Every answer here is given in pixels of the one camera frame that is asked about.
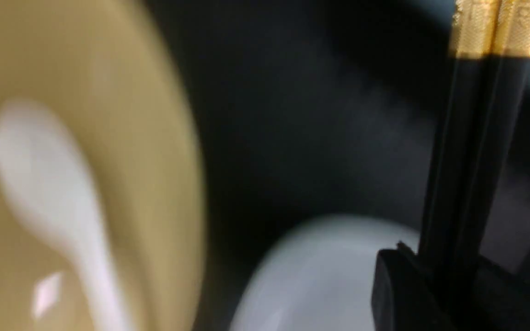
chopsticks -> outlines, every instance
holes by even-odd
[[[495,7],[498,15],[487,16],[482,25],[488,27],[484,33],[491,24],[496,28],[490,38],[490,56],[479,60],[481,77],[476,74],[471,81],[479,91],[464,92],[477,95],[473,108],[465,108],[469,112],[465,116],[454,115],[451,95],[460,93],[456,86],[470,82],[460,84],[459,76],[452,76],[443,116],[448,120],[439,120],[433,147],[419,246],[419,258],[432,272],[436,298],[452,315],[463,314],[469,298],[480,243],[530,72],[530,0],[502,0],[499,5],[488,0],[458,1],[458,5],[467,2],[472,10]],[[452,124],[457,118],[459,124]]]
[[[449,40],[450,89],[440,114],[423,212],[419,258],[443,279],[455,235],[471,125],[480,100],[499,0],[457,0]],[[441,284],[433,284],[439,291]]]

spoon handle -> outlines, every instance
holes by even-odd
[[[79,258],[81,283],[96,331],[135,331],[122,296],[107,242],[97,238],[92,251]]]

white bowl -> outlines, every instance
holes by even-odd
[[[268,254],[248,285],[231,331],[372,331],[376,254],[416,231],[354,216],[315,220]]]

black chopsticks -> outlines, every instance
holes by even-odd
[[[450,88],[440,114],[425,197],[419,258],[435,280],[446,273],[455,235],[471,125],[480,100],[499,0],[456,2],[449,40]],[[433,284],[440,292],[441,284]]]
[[[463,312],[471,289],[530,72],[530,0],[458,0],[450,50],[461,48],[455,40],[463,28],[480,32],[473,32],[474,44],[491,43],[481,57],[452,53],[452,84],[435,136],[419,246],[436,299],[450,314]]]

white spoon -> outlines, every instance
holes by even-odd
[[[90,170],[43,105],[14,100],[0,110],[0,186],[23,227],[72,262],[95,329],[133,331]]]

